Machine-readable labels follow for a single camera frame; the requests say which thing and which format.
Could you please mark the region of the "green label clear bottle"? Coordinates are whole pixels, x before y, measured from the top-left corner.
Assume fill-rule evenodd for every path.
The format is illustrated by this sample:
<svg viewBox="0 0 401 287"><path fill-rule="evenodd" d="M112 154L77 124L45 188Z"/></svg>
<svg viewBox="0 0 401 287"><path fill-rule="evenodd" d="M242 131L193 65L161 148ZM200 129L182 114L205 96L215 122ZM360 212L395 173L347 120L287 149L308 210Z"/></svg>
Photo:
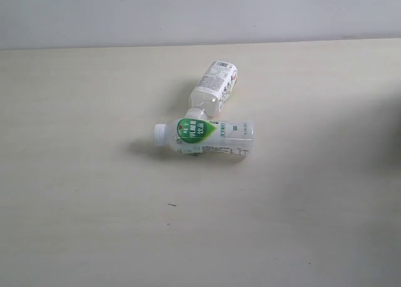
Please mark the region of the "green label clear bottle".
<svg viewBox="0 0 401 287"><path fill-rule="evenodd" d="M246 157L254 143L250 122L180 118L170 124L156 124L154 142L180 154L231 154Z"/></svg>

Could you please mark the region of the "white milky drink bottle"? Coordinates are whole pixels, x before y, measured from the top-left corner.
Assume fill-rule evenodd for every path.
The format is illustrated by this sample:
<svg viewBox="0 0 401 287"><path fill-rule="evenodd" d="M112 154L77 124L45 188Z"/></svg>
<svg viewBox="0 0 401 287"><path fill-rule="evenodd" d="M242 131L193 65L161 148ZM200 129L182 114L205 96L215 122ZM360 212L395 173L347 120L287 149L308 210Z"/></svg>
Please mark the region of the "white milky drink bottle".
<svg viewBox="0 0 401 287"><path fill-rule="evenodd" d="M214 61L189 96L185 118L207 120L221 112L237 82L237 67L226 61Z"/></svg>

